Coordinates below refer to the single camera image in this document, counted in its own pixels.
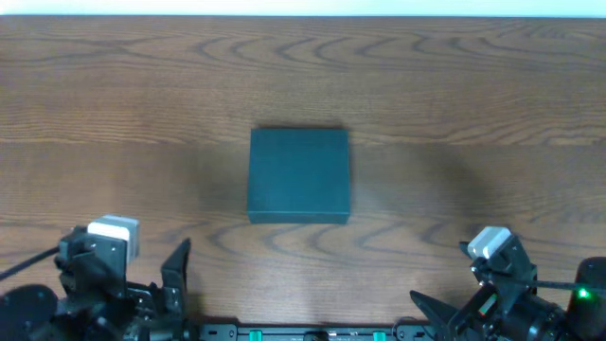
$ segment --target teal box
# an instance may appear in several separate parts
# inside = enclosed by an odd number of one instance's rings
[[[252,224],[345,224],[349,200],[347,130],[251,132],[248,218]]]

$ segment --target wood grain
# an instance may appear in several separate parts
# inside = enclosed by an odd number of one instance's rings
[[[421,317],[476,290],[457,242],[523,238],[543,279],[606,246],[606,24],[1,17],[0,268],[105,213],[133,281],[185,237],[191,303],[263,323]],[[250,225],[250,129],[350,130],[347,225]],[[59,291],[50,261],[2,282]],[[566,293],[542,291],[565,305]]]

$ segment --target green light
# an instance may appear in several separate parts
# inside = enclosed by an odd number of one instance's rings
[[[577,295],[579,298],[591,298],[591,294],[585,289],[580,289]]]

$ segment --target white wall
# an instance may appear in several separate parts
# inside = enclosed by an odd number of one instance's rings
[[[606,17],[606,0],[0,0],[0,13]]]

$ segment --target green connector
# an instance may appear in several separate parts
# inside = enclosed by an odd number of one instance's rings
[[[385,332],[374,332],[372,333],[373,341],[387,341],[387,335]]]
[[[263,341],[263,332],[262,331],[250,331],[248,334],[250,341]]]

